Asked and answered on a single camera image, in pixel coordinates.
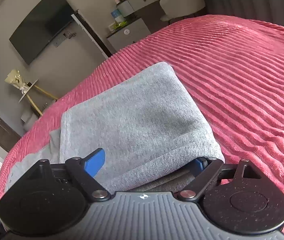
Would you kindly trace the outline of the white fluffy chair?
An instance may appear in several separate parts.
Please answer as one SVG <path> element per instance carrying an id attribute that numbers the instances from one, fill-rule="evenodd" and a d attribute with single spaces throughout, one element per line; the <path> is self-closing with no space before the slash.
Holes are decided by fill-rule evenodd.
<path id="1" fill-rule="evenodd" d="M 205 8 L 204 0 L 160 0 L 159 3 L 165 13 L 160 18 L 163 22 L 195 14 Z"/>

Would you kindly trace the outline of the white waste bin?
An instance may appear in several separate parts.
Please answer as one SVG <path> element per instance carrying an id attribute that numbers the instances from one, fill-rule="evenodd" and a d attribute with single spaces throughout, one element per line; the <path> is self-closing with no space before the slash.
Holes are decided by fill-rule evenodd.
<path id="1" fill-rule="evenodd" d="M 24 111 L 21 116 L 21 120 L 24 123 L 23 129 L 28 132 L 38 119 L 37 115 L 32 111 Z"/>

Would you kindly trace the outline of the gold leg side shelf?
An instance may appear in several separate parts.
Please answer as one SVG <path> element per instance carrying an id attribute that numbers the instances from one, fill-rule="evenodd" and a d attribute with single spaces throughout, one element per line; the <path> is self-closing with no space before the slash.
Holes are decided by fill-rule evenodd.
<path id="1" fill-rule="evenodd" d="M 32 109 L 38 114 L 43 116 L 43 110 L 50 104 L 56 102 L 59 98 L 38 85 L 38 79 L 33 82 L 24 83 L 21 88 L 22 96 L 19 103 L 27 100 Z"/>

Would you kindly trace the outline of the black wall television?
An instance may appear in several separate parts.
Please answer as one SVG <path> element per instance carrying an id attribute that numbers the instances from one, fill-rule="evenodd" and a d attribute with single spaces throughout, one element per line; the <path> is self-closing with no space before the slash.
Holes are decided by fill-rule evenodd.
<path id="1" fill-rule="evenodd" d="M 26 64 L 32 61 L 73 20 L 67 0 L 41 0 L 19 24 L 9 41 Z"/>

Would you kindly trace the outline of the white tall floor panel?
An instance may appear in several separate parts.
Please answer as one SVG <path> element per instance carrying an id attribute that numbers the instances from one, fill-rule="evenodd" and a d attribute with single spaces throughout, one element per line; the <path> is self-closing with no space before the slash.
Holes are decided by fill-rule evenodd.
<path id="1" fill-rule="evenodd" d="M 105 59 L 108 59 L 112 56 L 112 53 L 107 48 L 107 46 L 104 44 L 102 39 L 99 37 L 99 35 L 94 31 L 90 23 L 85 19 L 83 14 L 77 10 L 72 15 L 73 20 L 82 28 L 82 30 L 88 35 L 88 37 L 91 39 L 91 41 L 94 43 L 94 45 L 97 46 L 99 51 L 102 53 L 103 57 Z"/>

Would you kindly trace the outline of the cream flower bouquet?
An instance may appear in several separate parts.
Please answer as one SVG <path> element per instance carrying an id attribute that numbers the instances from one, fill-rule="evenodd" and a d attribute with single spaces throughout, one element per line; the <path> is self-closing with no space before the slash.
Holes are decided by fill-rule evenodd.
<path id="1" fill-rule="evenodd" d="M 11 72 L 5 78 L 5 82 L 13 85 L 15 88 L 20 90 L 22 94 L 25 94 L 30 89 L 28 83 L 16 69 L 11 70 Z"/>

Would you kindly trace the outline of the small white cabinet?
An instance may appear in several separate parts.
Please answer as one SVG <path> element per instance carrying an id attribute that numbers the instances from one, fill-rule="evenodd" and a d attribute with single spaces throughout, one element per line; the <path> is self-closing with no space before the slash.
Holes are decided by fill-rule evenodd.
<path id="1" fill-rule="evenodd" d="M 129 46 L 151 35 L 150 30 L 142 18 L 131 22 L 107 37 L 108 42 L 116 51 Z"/>

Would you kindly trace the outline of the pink ribbed bedspread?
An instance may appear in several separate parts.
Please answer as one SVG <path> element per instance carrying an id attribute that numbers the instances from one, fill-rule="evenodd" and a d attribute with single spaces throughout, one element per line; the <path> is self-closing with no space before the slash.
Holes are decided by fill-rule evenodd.
<path id="1" fill-rule="evenodd" d="M 209 121 L 226 161 L 250 160 L 284 193 L 284 27 L 205 15 L 120 50 L 51 106 L 4 159 L 0 198 L 13 165 L 48 143 L 67 109 L 161 61 Z"/>

